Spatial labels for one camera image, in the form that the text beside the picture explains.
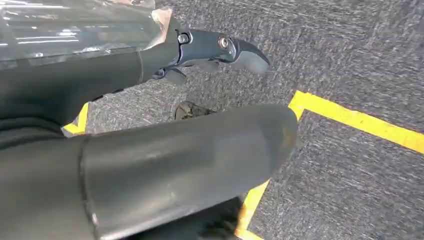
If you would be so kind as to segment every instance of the plastic wrap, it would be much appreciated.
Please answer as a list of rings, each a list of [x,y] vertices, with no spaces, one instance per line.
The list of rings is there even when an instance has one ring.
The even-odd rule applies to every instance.
[[[154,0],[0,0],[0,70],[143,51],[163,43],[172,11]]]

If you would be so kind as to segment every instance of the gray carpet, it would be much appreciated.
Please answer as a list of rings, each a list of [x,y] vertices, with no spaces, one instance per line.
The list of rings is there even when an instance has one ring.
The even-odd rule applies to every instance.
[[[185,86],[150,81],[92,103],[91,133],[171,119],[191,100],[214,110],[287,105],[295,90],[424,133],[424,2],[158,0],[192,28],[257,44],[263,76],[185,69]],[[270,182],[249,229],[266,240],[424,239],[424,156],[314,113]]]

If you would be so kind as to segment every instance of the robotic arm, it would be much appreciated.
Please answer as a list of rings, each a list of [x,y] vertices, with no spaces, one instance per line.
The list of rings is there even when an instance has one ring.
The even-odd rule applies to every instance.
[[[0,2],[2,240],[118,240],[147,231],[261,184],[295,146],[296,117],[279,105],[65,138],[60,127],[104,94],[149,79],[183,83],[178,67],[223,63],[263,73],[269,62],[246,41],[181,29],[172,16],[158,24],[150,9]]]

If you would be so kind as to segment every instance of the metal bolt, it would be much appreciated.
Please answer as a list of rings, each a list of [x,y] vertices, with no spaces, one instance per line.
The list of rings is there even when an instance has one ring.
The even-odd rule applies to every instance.
[[[227,50],[227,48],[228,48],[228,44],[229,44],[228,37],[227,37],[227,36],[225,36],[225,35],[220,35],[220,36],[219,36],[219,39],[218,39],[218,44],[219,44],[219,47],[220,47],[222,50]]]
[[[190,38],[187,34],[182,33],[182,34],[178,35],[178,42],[179,42],[179,44],[186,44],[186,43],[190,42]]]

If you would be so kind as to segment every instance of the yellow tape line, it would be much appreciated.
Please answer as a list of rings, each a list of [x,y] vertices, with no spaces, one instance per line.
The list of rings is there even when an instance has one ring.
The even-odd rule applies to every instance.
[[[84,106],[82,106],[82,109],[79,112],[78,125],[70,123],[70,124],[64,126],[63,128],[66,131],[70,132],[71,134],[75,134],[75,135],[85,133],[86,132],[88,112],[89,112],[89,103],[87,102],[86,104],[84,104]]]
[[[424,134],[398,127],[362,112],[349,110],[310,93],[296,91],[288,107],[294,111],[298,121],[301,119],[304,110],[308,110],[424,154]],[[268,182],[250,190],[244,200],[239,216],[240,224],[235,232],[235,235],[243,240],[263,240],[248,231],[248,226],[262,195],[264,195]]]

